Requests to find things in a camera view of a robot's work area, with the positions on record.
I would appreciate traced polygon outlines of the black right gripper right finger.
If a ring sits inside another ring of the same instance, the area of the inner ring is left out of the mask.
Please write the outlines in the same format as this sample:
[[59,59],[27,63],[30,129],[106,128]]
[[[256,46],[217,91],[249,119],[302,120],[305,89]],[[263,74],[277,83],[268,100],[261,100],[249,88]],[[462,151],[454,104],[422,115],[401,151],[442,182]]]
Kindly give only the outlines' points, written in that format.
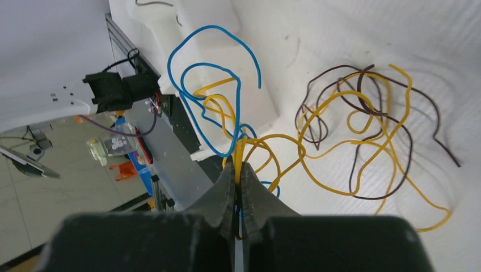
[[431,271],[414,228],[396,216],[303,216],[243,163],[245,271]]

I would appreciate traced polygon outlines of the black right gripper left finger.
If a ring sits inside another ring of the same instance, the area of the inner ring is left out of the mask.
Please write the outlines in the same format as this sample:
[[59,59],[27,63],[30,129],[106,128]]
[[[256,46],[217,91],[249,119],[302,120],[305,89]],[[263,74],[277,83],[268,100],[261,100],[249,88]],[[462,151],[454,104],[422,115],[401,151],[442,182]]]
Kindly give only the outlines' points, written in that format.
[[36,271],[232,271],[234,167],[184,211],[79,213],[43,247]]

